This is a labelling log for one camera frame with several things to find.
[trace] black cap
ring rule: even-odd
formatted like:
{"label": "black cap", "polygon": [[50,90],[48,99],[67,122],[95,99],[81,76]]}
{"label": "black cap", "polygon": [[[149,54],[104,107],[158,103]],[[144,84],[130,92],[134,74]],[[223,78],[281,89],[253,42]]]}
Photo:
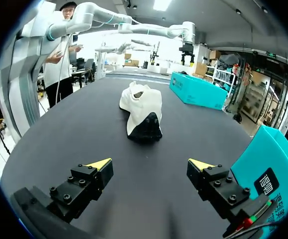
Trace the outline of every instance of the black cap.
{"label": "black cap", "polygon": [[66,4],[64,4],[61,8],[60,8],[60,11],[62,11],[62,9],[64,8],[67,8],[67,7],[70,7],[70,6],[73,6],[74,8],[76,8],[76,3],[71,1],[71,2],[67,2]]}

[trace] sneaker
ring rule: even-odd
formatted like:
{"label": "sneaker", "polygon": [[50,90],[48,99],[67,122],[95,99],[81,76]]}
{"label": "sneaker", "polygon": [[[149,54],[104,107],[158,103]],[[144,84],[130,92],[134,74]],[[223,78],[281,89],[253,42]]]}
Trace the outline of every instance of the sneaker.
{"label": "sneaker", "polygon": [[134,140],[159,140],[162,119],[162,94],[149,86],[136,82],[122,92],[119,101],[122,110],[130,112],[127,121],[127,136]]}

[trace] man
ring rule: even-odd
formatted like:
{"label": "man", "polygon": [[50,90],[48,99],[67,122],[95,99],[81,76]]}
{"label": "man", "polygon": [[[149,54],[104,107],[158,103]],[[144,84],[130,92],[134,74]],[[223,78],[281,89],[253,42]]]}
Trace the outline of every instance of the man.
{"label": "man", "polygon": [[[76,6],[77,5],[75,2],[68,2],[60,8],[60,11],[63,13],[63,17],[66,21],[69,21],[72,18]],[[59,102],[73,93],[69,52],[79,52],[81,48],[78,46],[70,46],[73,42],[72,38],[69,42],[70,47],[67,48],[66,46],[68,45],[68,40],[69,36],[63,36],[61,38],[61,43],[46,59],[43,68],[44,84],[46,87],[45,91],[48,96],[50,108],[55,105],[56,97],[57,102]],[[60,85],[58,95],[56,96],[59,78]]]}

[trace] black table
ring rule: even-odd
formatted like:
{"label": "black table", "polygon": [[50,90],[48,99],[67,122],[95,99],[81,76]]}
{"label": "black table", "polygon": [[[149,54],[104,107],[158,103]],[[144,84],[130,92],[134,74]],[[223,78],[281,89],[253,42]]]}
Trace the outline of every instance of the black table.
{"label": "black table", "polygon": [[153,145],[132,142],[118,107],[130,82],[101,79],[42,116],[9,157],[3,190],[9,196],[35,185],[48,194],[77,164],[111,157],[114,176],[72,225],[106,239],[221,238],[229,223],[198,196],[188,158],[228,168],[251,138],[224,112],[186,105],[168,85],[147,83],[162,92],[164,135]]}
{"label": "black table", "polygon": [[75,76],[79,77],[80,88],[82,88],[82,76],[88,72],[90,72],[90,70],[78,70],[78,71],[72,72],[72,77],[75,77]]}

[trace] teal cardboard box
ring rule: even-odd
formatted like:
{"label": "teal cardboard box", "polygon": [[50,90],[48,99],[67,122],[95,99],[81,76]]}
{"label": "teal cardboard box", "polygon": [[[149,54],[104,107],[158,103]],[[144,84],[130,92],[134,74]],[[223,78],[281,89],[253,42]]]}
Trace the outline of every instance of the teal cardboard box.
{"label": "teal cardboard box", "polygon": [[170,89],[186,104],[221,110],[228,92],[200,78],[174,72]]}
{"label": "teal cardboard box", "polygon": [[[238,184],[250,188],[250,198],[264,193],[278,205],[267,222],[282,220],[288,213],[288,140],[275,128],[262,125],[251,143],[232,165]],[[261,239],[275,227],[265,227]]]}

